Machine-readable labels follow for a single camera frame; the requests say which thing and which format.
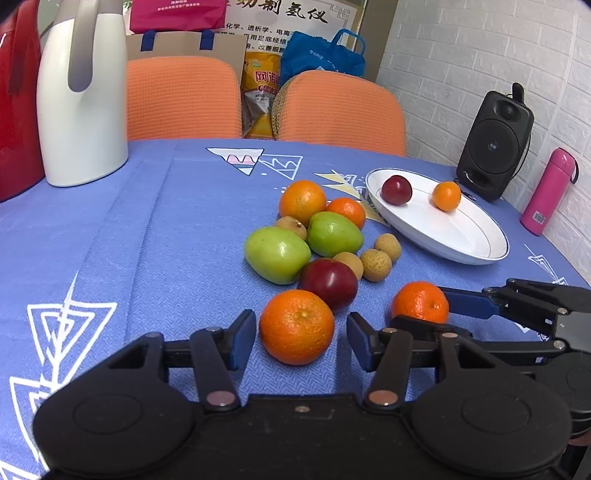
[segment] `orange chair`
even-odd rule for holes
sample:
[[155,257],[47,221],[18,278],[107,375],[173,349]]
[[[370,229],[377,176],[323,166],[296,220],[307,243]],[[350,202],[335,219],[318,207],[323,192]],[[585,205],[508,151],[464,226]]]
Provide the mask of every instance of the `orange chair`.
[[240,138],[240,85],[207,57],[154,57],[127,67],[127,137]]
[[311,70],[289,80],[273,103],[277,140],[406,156],[404,114],[380,86],[343,73]]

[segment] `oval plate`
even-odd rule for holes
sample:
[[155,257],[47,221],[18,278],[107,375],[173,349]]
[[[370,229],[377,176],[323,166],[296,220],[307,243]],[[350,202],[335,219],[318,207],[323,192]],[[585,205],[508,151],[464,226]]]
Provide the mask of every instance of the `oval plate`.
[[[402,175],[413,187],[413,197],[401,206],[382,200],[382,185],[392,175]],[[509,240],[501,227],[476,203],[462,195],[450,213],[431,203],[439,182],[407,170],[378,168],[365,177],[369,197],[378,212],[398,232],[425,250],[466,265],[485,265],[509,254]]]

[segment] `mandarin orange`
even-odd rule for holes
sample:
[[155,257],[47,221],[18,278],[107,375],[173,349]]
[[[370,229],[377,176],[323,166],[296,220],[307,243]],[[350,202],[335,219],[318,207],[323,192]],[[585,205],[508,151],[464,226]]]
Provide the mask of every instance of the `mandarin orange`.
[[287,290],[271,299],[259,322],[262,344],[280,362],[305,365],[320,357],[335,332],[335,317],[317,295]]
[[332,200],[326,207],[327,212],[339,213],[351,220],[361,230],[365,224],[365,210],[353,199],[340,197]]
[[414,281],[403,286],[391,306],[392,317],[406,315],[434,323],[446,323],[449,303],[441,289],[426,281]]
[[443,181],[439,183],[431,195],[433,203],[444,212],[455,210],[462,199],[462,191],[454,181]]
[[326,195],[317,183],[299,180],[287,187],[279,200],[279,215],[293,217],[308,227],[312,215],[324,211]]

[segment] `blue tablecloth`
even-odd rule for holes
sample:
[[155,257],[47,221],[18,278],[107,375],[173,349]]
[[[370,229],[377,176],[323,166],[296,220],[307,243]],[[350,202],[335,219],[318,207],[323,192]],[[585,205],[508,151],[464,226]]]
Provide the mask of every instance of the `blue tablecloth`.
[[[328,199],[363,196],[365,175],[378,167],[450,180],[451,167],[409,158],[291,142],[144,141],[129,161],[94,183],[69,189],[45,181],[0,205],[0,476],[43,473],[31,435],[40,401],[124,344],[157,330],[168,340],[208,325],[228,326],[243,310],[260,315],[280,287],[258,277],[242,245],[272,225],[282,191],[295,180],[324,186]],[[505,231],[511,253],[494,265],[466,266],[437,258],[400,238],[401,259],[380,284],[361,281],[352,309],[382,328],[393,295],[413,280],[481,290],[508,277],[586,286],[546,240],[527,232],[504,201],[477,202]],[[367,220],[364,248],[390,231]],[[359,368],[345,336],[345,314],[326,352],[306,367],[273,360],[257,339],[246,371],[249,393],[360,392],[370,375]],[[538,339],[501,318],[451,322],[484,340]],[[171,383],[196,398],[189,371]],[[431,383],[413,374],[409,396]]]

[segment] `white brick wall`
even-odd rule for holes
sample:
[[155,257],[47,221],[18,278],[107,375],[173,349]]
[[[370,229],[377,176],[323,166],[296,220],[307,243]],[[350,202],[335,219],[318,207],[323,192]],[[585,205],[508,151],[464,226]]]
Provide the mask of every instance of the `white brick wall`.
[[408,155],[456,165],[489,90],[525,87],[530,153],[504,198],[523,211],[552,151],[579,162],[545,236],[591,283],[591,8],[582,0],[400,0],[378,83],[407,117]]

